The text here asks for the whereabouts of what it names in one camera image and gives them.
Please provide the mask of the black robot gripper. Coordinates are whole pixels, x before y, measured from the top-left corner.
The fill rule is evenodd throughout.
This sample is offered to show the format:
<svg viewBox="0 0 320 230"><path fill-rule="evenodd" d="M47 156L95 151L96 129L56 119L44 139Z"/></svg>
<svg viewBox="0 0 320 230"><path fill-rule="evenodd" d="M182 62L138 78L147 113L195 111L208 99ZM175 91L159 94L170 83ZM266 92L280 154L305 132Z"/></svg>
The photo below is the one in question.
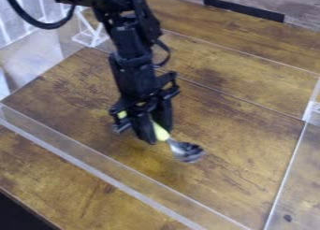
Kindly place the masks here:
<svg viewBox="0 0 320 230"><path fill-rule="evenodd" d="M157 69L170 60L171 51L161 40L149 40L137 27L114 28L111 37L116 49L108 63L120 96L108 113L118 132L133 128L139 140L154 145L153 124L167 133L174 128L171 100L179 94L178 73L157 75Z"/></svg>

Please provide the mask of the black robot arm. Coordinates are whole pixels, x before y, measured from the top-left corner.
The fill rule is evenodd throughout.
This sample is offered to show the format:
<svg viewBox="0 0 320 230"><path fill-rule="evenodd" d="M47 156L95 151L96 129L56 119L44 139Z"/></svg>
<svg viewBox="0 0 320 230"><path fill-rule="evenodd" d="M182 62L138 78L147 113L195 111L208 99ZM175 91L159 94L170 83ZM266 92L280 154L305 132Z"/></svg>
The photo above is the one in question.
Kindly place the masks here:
<svg viewBox="0 0 320 230"><path fill-rule="evenodd" d="M118 132L133 129L149 144L157 143L154 126L173 130L171 99L179 93L177 73L158 75L166 62L153 61L153 47L167 46L161 41L161 22L146 0L54 0L58 3L90 7L103 24L115 51L108 62L120 97L110 109Z"/></svg>

